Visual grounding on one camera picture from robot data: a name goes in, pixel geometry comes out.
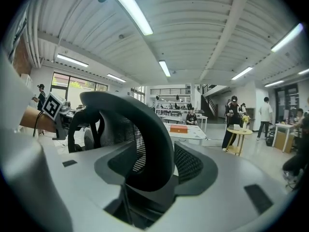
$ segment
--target office chair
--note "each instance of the office chair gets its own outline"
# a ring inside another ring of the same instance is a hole
[[[216,179],[216,164],[207,156],[182,144],[175,144],[173,152],[170,136],[162,121],[142,102],[109,92],[85,92],[80,97],[87,108],[99,111],[104,121],[100,135],[102,149],[134,142],[136,158],[133,164],[128,162],[131,167],[123,159],[129,153],[117,155],[117,161],[122,162],[118,171],[123,167],[126,170],[122,171],[123,183],[119,183],[122,186],[121,197],[105,209],[112,215],[128,223],[134,221],[135,226],[145,229],[168,210],[176,196],[201,194]],[[91,139],[90,131],[87,131],[86,137]],[[179,177],[173,175],[174,165],[178,168]],[[207,181],[206,171],[211,171],[212,175]]]

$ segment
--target floor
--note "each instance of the floor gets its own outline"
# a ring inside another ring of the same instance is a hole
[[[209,124],[207,123],[207,140],[203,140],[202,145],[211,147],[214,150],[222,151],[222,139],[225,134],[225,124]],[[54,133],[47,132],[45,136],[54,137]],[[256,140],[257,132],[252,135],[245,136],[243,151],[240,157],[246,158],[253,164],[268,173],[272,178],[278,180],[283,185],[287,182],[282,177],[282,165],[290,159],[294,154],[283,153],[282,151],[266,145],[265,140]],[[77,131],[74,135],[75,143],[84,146],[84,131]],[[198,144],[197,140],[189,140],[189,143]],[[68,142],[54,141],[59,154],[68,154]]]

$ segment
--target white ceiling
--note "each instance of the white ceiling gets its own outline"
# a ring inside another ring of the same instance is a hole
[[[84,71],[97,78],[108,78],[106,74],[111,73],[127,80],[125,85],[131,87],[191,82],[233,86],[248,80],[268,83],[307,66],[304,32],[281,51],[270,51],[299,23],[280,0],[243,1],[231,36],[203,79],[217,44],[226,39],[221,36],[227,21],[235,20],[230,16],[231,8],[239,1],[136,2],[154,31],[152,35],[143,36],[116,0],[42,0],[38,22],[40,57],[55,60],[54,64],[67,64],[55,58],[61,53],[88,63]],[[161,59],[167,63],[169,78],[158,64]],[[245,78],[230,81],[248,66],[254,69]]]

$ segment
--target cable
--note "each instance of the cable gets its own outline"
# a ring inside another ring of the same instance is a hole
[[[37,123],[38,123],[39,117],[41,117],[42,114],[43,114],[43,111],[40,111],[40,113],[37,116],[37,119],[35,120],[33,135],[32,135],[33,137],[35,136],[35,129],[37,128]]]

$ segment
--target fluorescent light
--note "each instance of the fluorescent light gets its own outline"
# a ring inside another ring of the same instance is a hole
[[[123,83],[126,82],[125,80],[123,80],[123,79],[121,79],[121,78],[119,78],[119,77],[117,77],[117,76],[114,76],[114,75],[112,75],[112,74],[107,74],[107,76],[109,76],[109,77],[111,77],[111,78],[114,78],[114,79],[116,79],[116,80],[118,80],[118,81],[120,81],[120,82],[123,82]]]
[[[280,40],[274,47],[272,47],[272,52],[277,52],[280,48],[288,44],[292,39],[294,39],[302,30],[303,25],[299,23],[292,31],[290,31],[282,40]]]
[[[239,73],[238,75],[234,76],[232,78],[232,80],[236,80],[238,78],[240,78],[242,75],[244,75],[245,73],[249,72],[250,70],[252,70],[253,68],[252,67],[248,67],[246,68],[243,72]]]
[[[153,34],[153,31],[146,20],[143,12],[140,10],[135,0],[118,0],[126,11],[130,14],[144,35]]]
[[[271,83],[271,84],[267,84],[267,85],[265,85],[265,87],[270,87],[270,86],[274,86],[274,85],[276,85],[276,84],[279,84],[279,83],[283,83],[284,81],[277,81],[277,82],[275,82],[275,83]]]
[[[69,62],[72,62],[72,63],[74,63],[74,64],[79,64],[79,65],[84,66],[84,67],[88,67],[88,66],[89,66],[89,64],[85,64],[85,63],[80,62],[80,61],[78,61],[78,60],[76,60],[76,59],[69,58],[69,57],[64,56],[64,55],[61,55],[61,54],[58,54],[58,55],[57,55],[57,58],[64,59],[64,60],[69,61]]]
[[[170,73],[169,73],[168,67],[166,65],[166,62],[162,60],[162,61],[159,61],[159,64],[161,65],[161,68],[164,71],[165,75],[167,77],[170,77]]]
[[[305,73],[307,73],[307,72],[309,72],[309,69],[306,69],[306,70],[304,70],[304,71],[302,71],[302,72],[299,72],[298,74],[302,75],[302,74],[305,74]]]

